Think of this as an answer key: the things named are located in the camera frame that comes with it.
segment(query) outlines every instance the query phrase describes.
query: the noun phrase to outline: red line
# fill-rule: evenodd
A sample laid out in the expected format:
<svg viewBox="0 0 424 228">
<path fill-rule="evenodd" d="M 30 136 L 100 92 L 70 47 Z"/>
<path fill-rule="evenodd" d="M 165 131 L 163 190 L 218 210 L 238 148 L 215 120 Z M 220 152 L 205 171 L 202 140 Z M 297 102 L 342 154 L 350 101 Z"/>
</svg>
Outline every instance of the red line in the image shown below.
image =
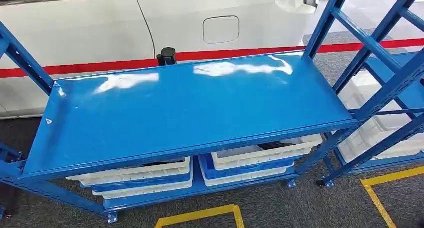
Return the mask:
<svg viewBox="0 0 424 228">
<path fill-rule="evenodd" d="M 422 46 L 424 45 L 424 38 L 406 39 L 406 40 L 387 40 L 387 41 L 381 41 L 380 44 L 384 48 L 389 48 L 389 49 L 410 47 L 410 46 Z M 362 43 L 326 44 L 326 45 L 321 45 L 320 48 L 318 49 L 318 52 L 319 53 L 346 52 L 346 51 L 356 51 L 361 48 L 362 48 Z M 248 55 L 255 55 L 255 54 L 303 50 L 303 49 L 305 49 L 305 46 L 180 52 L 176 54 L 175 58 L 180 61 L 223 59 L 223 58 L 232 58 L 232 57 L 248 56 Z M 70 74 L 70 73 L 85 73 L 85 72 L 95 72 L 95 71 L 137 69 L 137 68 L 154 67 L 157 65 L 158 65 L 158 62 L 156 59 L 143 59 L 143 60 L 114 61 L 114 62 L 101 62 L 101 63 L 90 63 L 90 64 L 69 64 L 69 65 L 46 66 L 44 67 L 44 70 L 48 74 Z M 23 76 L 26 76 L 26 74 L 19 68 L 0 69 L 0 78 L 23 77 Z"/>
</svg>

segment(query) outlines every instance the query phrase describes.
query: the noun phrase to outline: yellow tape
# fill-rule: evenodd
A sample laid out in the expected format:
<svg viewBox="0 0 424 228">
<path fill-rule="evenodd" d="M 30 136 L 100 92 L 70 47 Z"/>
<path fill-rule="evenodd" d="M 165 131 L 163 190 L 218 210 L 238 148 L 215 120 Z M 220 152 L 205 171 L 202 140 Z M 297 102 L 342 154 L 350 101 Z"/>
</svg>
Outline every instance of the yellow tape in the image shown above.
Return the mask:
<svg viewBox="0 0 424 228">
<path fill-rule="evenodd" d="M 389 214 L 387 213 L 386 209 L 383 207 L 383 204 L 380 202 L 379 198 L 377 197 L 376 193 L 374 192 L 372 185 L 376 184 L 382 184 L 393 180 L 403 179 L 407 177 L 411 177 L 414 175 L 424 174 L 424 166 L 408 169 L 400 172 L 395 172 L 392 174 L 385 174 L 381 176 L 377 176 L 370 179 L 361 179 L 360 182 L 362 183 L 363 187 L 365 188 L 368 195 L 371 197 L 371 200 L 374 202 L 374 205 L 377 207 L 377 210 L 380 212 L 381 216 L 385 220 L 387 226 L 389 228 L 396 228 L 395 223 L 390 218 Z"/>
<path fill-rule="evenodd" d="M 377 210 L 380 212 L 381 216 L 385 220 L 387 226 L 389 228 L 396 228 L 395 223 L 393 222 L 392 218 L 390 218 L 390 215 L 387 213 L 386 209 L 383 207 L 383 204 L 380 202 L 373 188 L 371 188 L 370 185 L 366 184 L 366 180 L 361 179 L 360 181 L 365 190 L 367 191 L 368 195 L 371 197 L 371 200 L 374 202 L 374 205 L 377 207 Z"/>
<path fill-rule="evenodd" d="M 190 213 L 159 218 L 159 220 L 157 221 L 154 227 L 161 228 L 164 225 L 176 224 L 176 223 L 181 223 L 181 222 L 185 222 L 189 220 L 201 219 L 201 218 L 205 218 L 209 216 L 225 214 L 230 212 L 234 213 L 234 218 L 235 218 L 235 223 L 237 225 L 237 228 L 245 228 L 245 225 L 243 224 L 242 213 L 240 212 L 240 208 L 238 205 L 235 205 L 235 204 L 228 204 L 228 205 L 224 205 L 220 207 L 198 210 L 198 211 L 194 211 Z"/>
<path fill-rule="evenodd" d="M 424 174 L 424 166 L 414 168 L 414 169 L 408 169 L 408 170 L 404 170 L 404 171 L 400 171 L 400 172 L 396 172 L 392 174 L 377 176 L 371 179 L 366 179 L 365 181 L 368 185 L 376 185 L 376 184 L 386 183 L 389 181 L 403 179 L 403 178 L 407 178 L 407 177 L 411 177 L 411 176 L 419 175 L 419 174 Z"/>
</svg>

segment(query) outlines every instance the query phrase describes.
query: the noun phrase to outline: white car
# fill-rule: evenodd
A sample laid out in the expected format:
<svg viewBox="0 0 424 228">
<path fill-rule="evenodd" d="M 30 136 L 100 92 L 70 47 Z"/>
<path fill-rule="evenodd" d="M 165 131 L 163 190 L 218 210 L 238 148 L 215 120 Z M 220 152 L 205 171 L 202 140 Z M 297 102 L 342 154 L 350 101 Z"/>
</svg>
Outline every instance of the white car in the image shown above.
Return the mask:
<svg viewBox="0 0 424 228">
<path fill-rule="evenodd" d="M 152 59 L 177 52 L 297 46 L 317 0 L 2 0 L 0 21 L 53 78 L 70 64 Z M 0 59 L 0 118 L 39 116 L 46 94 Z"/>
</svg>

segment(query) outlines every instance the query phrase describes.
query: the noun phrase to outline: metal shelf board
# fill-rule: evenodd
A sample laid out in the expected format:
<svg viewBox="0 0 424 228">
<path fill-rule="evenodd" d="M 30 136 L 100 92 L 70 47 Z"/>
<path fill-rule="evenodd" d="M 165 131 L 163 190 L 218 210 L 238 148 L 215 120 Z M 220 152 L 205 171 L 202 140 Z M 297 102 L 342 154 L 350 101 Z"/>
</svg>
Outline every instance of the metal shelf board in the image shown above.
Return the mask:
<svg viewBox="0 0 424 228">
<path fill-rule="evenodd" d="M 346 162 L 343 159 L 343 156 L 340 153 L 338 147 L 334 149 L 334 153 L 338 162 L 341 165 L 345 165 Z M 348 173 L 360 173 L 360 172 L 371 171 L 375 169 L 387 168 L 387 167 L 391 167 L 395 165 L 408 164 L 408 163 L 419 162 L 419 161 L 424 161 L 424 152 L 422 151 L 420 151 L 419 153 L 415 155 L 406 155 L 406 156 L 399 156 L 399 157 L 393 157 L 393 158 L 387 158 L 387 159 L 370 159 L 367 162 L 355 167 Z"/>
<path fill-rule="evenodd" d="M 287 171 L 283 174 L 276 174 L 267 177 L 243 180 L 239 182 L 232 182 L 228 184 L 206 186 L 202 177 L 202 172 L 199 167 L 199 160 L 197 157 L 193 158 L 193 185 L 190 188 L 170 190 L 158 193 L 143 194 L 128 196 L 115 199 L 103 200 L 104 212 L 109 213 L 111 211 L 119 211 L 124 209 L 135 208 L 139 206 L 160 203 L 164 201 L 180 199 L 184 197 L 201 195 L 213 192 L 219 192 L 223 190 L 235 189 L 247 185 L 259 184 L 272 182 L 277 180 L 291 179 L 297 177 L 294 172 L 294 168 L 287 168 Z"/>
<path fill-rule="evenodd" d="M 56 80 L 21 178 L 52 179 L 355 124 L 302 54 Z"/>
<path fill-rule="evenodd" d="M 418 52 L 393 54 L 392 56 L 403 66 L 417 53 Z M 368 58 L 364 63 L 364 67 L 381 85 L 386 83 L 393 75 L 395 75 L 392 70 L 390 70 L 385 64 L 383 64 L 382 61 L 376 57 Z M 424 86 L 420 83 L 420 81 L 413 82 L 409 87 L 401 92 L 397 98 L 395 98 L 395 101 L 403 109 L 423 108 Z"/>
</svg>

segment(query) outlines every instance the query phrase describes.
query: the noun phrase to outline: floor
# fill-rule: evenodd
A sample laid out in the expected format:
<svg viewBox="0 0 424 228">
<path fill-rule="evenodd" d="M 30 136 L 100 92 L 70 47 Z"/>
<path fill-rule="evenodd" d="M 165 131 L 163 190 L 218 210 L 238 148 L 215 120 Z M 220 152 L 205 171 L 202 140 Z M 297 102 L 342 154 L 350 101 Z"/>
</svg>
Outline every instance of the floor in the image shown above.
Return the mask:
<svg viewBox="0 0 424 228">
<path fill-rule="evenodd" d="M 372 32 L 379 19 L 394 0 L 380 0 L 383 4 L 373 8 L 376 0 L 347 0 L 345 12 L 367 32 Z M 424 3 L 411 8 L 417 15 L 424 16 Z M 305 35 L 307 43 L 310 35 Z M 388 39 L 422 38 L 418 32 L 401 21 L 389 34 Z M 340 25 L 335 24 L 325 43 L 349 43 L 357 40 Z M 415 51 L 420 47 L 393 49 L 399 53 Z M 355 52 L 318 54 L 315 63 L 330 83 L 341 74 Z M 22 150 L 31 146 L 32 138 L 40 119 L 0 121 L 0 140 Z M 11 218 L 0 221 L 0 227 L 154 227 L 158 218 L 185 212 L 237 204 L 241 209 L 246 227 L 387 227 L 382 216 L 361 185 L 360 178 L 371 178 L 381 174 L 421 166 L 413 163 L 396 168 L 352 174 L 335 182 L 333 188 L 320 188 L 314 181 L 326 173 L 322 163 L 317 164 L 297 182 L 297 187 L 288 189 L 284 181 L 239 188 L 225 192 L 175 200 L 119 213 L 119 221 L 108 225 L 100 218 L 48 199 L 19 192 L 15 211 Z M 67 180 L 56 183 L 89 196 L 77 184 Z M 424 175 L 375 185 L 374 191 L 397 227 L 418 227 L 424 217 Z M 218 215 L 169 225 L 166 227 L 235 227 L 234 216 Z"/>
</svg>

